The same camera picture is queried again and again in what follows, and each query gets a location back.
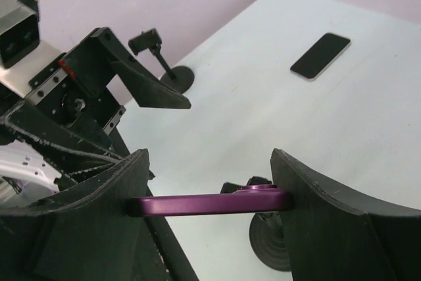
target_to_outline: white tabletop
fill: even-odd
[[[326,32],[350,48],[309,82],[290,66]],[[190,110],[127,106],[155,195],[217,193],[271,177],[273,148],[374,197],[421,209],[421,26],[333,0],[258,0],[180,64]],[[201,281],[291,280],[248,240],[252,215],[168,218]]]

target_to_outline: black smartphone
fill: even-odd
[[[326,33],[291,66],[291,70],[313,79],[334,62],[350,43],[351,40],[343,36]]]

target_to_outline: purple aluminum link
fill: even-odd
[[[234,193],[134,197],[128,205],[131,217],[180,217],[286,211],[292,196],[275,185],[245,186]]]

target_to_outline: suction cup mount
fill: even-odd
[[[174,68],[170,68],[164,57],[161,55],[161,44],[162,39],[159,36],[157,29],[154,28],[149,31],[142,32],[139,36],[128,42],[128,45],[134,55],[139,54],[145,49],[149,49],[157,58],[161,66],[165,69],[165,74],[162,76],[161,82],[179,93],[184,93],[193,84],[195,75],[193,71],[186,66],[176,66]]]
[[[256,213],[249,229],[251,248],[266,266],[291,271],[279,212]]]

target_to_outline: black cable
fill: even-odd
[[[19,194],[20,192],[22,192],[22,187],[20,186],[18,180],[8,178],[8,177],[3,177],[3,179],[13,188],[16,194]]]

